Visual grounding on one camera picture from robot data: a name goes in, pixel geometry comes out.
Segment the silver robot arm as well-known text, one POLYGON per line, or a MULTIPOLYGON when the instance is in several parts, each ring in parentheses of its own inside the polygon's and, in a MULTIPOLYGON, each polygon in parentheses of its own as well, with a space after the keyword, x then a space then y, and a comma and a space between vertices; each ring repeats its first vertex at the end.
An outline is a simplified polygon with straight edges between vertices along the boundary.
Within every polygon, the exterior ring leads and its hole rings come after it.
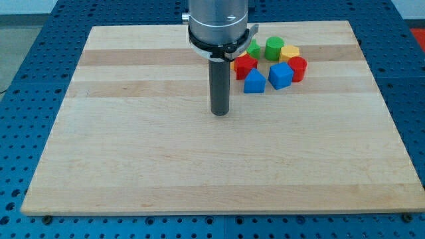
POLYGON ((188 0, 191 34, 207 44, 229 44, 245 33, 248 0, 188 0))

